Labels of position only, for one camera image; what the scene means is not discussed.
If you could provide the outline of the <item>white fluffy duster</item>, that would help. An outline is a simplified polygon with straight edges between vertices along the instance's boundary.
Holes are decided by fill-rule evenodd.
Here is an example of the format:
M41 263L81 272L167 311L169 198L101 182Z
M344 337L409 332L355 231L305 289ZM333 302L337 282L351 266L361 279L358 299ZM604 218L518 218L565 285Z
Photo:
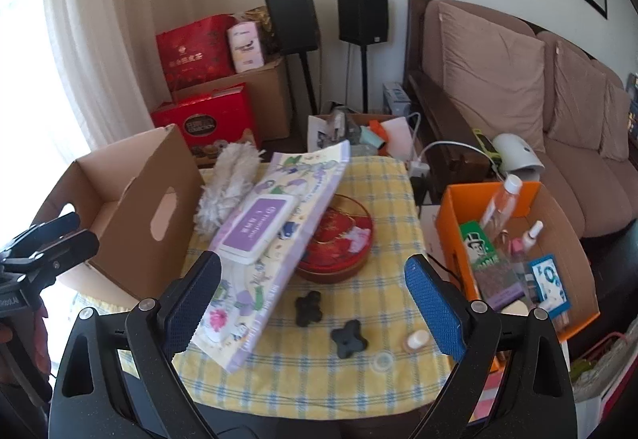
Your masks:
M193 217L195 231L212 237L253 189L261 152L251 142L229 143L205 181Z

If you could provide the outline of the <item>left black speaker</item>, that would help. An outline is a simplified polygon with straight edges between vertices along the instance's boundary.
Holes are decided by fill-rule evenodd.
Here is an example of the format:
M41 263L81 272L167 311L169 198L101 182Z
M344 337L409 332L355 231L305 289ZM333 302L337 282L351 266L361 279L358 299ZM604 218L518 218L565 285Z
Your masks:
M284 55L319 49L320 32L313 0L265 0Z

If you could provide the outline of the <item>green card box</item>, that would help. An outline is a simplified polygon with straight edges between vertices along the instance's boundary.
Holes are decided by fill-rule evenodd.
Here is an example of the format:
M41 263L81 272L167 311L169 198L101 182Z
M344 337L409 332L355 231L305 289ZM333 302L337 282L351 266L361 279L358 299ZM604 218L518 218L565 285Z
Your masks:
M476 221L460 225L464 249L473 270L484 270L500 260L486 234Z

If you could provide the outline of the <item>white curtain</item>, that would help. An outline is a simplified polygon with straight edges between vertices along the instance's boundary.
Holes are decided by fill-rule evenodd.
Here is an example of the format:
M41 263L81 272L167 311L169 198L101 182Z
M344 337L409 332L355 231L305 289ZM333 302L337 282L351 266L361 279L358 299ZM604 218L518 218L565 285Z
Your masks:
M193 0L44 0L47 31L90 148L152 129L170 100L156 37L193 21Z

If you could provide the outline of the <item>blue white packet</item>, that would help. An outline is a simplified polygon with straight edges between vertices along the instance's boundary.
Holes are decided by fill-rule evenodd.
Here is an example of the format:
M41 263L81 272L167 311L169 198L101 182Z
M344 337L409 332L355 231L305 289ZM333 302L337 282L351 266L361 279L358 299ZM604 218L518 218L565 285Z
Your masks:
M531 261L529 266L540 300L539 307L544 309L551 319L567 311L571 304L559 275L555 257L552 254L543 256Z

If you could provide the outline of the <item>brown cardboard box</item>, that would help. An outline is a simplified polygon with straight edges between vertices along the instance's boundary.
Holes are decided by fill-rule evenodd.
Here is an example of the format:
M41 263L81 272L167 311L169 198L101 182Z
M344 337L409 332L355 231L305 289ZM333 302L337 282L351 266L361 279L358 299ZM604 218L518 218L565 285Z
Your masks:
M135 134L74 160L35 214L72 205L99 240L96 256L58 280L93 299L132 307L181 274L203 180L179 130Z

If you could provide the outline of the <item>floor box of clutter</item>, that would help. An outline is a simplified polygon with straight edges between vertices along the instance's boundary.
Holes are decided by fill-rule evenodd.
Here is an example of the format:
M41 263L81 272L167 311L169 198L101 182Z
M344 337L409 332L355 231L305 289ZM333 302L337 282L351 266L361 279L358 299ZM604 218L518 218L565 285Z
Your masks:
M407 161L417 151L416 136L407 117L384 114L310 115L306 148L315 152L333 144L351 142L351 155L387 155Z

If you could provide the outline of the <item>yellow checkered tablecloth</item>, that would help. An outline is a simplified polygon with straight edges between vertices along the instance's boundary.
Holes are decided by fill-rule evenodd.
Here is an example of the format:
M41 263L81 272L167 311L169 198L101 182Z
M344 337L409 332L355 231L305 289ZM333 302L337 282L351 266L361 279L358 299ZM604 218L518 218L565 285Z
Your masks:
M374 239L362 270L336 285L292 276L253 352L227 373L196 345L173 359L199 404L289 419L362 419L400 414L430 404L445 385L452 361L429 342L409 354L404 340L425 322L404 282L404 263L425 250L406 168L389 157L356 157L337 189L372 217ZM316 289L322 320L295 325L294 302ZM348 359L336 355L333 329L361 322L369 346ZM370 359L389 350L391 371L372 371Z

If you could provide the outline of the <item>purple wet wipes pack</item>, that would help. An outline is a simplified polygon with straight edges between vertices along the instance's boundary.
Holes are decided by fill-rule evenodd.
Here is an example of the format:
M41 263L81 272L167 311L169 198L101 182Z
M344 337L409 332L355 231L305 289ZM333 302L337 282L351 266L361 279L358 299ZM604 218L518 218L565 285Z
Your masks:
M272 155L264 175L214 236L221 281L193 334L225 371L251 354L351 161L347 141Z

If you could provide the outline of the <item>red chocolate box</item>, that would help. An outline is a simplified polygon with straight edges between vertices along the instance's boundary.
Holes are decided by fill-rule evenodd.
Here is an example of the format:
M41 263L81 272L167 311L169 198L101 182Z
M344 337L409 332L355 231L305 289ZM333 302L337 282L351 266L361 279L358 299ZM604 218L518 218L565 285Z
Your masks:
M246 83L164 102L150 117L156 127L177 127L191 154L200 160L215 160L229 143L248 137L261 144Z

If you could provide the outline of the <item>red gift bag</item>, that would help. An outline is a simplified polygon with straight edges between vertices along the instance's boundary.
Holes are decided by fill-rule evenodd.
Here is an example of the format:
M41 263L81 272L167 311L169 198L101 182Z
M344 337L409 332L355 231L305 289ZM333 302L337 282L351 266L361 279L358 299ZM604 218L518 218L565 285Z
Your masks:
M214 15L156 36L171 93L234 75L227 31L236 22L232 15Z

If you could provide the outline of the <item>brown sofa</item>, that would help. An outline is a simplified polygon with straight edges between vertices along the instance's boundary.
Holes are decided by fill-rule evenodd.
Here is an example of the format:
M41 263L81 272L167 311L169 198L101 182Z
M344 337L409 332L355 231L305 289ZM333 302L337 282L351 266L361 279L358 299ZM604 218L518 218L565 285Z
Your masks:
M488 7L409 0L404 88L425 116L433 188L478 183L480 137L516 134L585 242L603 318L637 314L637 158L630 101L610 67L565 38Z

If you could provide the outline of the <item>clear bottle orange liquid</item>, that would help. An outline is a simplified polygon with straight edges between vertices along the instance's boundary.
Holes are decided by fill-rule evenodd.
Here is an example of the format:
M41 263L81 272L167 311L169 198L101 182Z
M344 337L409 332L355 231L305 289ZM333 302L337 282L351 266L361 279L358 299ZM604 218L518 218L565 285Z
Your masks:
M516 174L509 174L488 202L479 225L490 240L497 238L504 230L517 206L523 185L524 182Z

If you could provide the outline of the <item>small white pink bottle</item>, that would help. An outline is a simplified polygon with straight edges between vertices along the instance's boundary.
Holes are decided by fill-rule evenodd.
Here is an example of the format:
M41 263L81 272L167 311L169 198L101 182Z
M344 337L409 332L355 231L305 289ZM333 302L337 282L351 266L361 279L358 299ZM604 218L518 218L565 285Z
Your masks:
M524 253L529 252L536 244L540 233L544 228L544 223L541 220L537 220L528 230L521 236L520 241L522 244L522 250Z

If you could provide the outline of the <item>red round tin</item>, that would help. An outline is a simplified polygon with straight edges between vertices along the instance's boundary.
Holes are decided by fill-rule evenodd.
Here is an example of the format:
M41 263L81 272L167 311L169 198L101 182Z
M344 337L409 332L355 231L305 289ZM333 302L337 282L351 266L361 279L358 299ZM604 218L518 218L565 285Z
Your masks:
M359 201L335 195L295 273L310 282L334 285L354 277L364 267L374 239L374 223Z

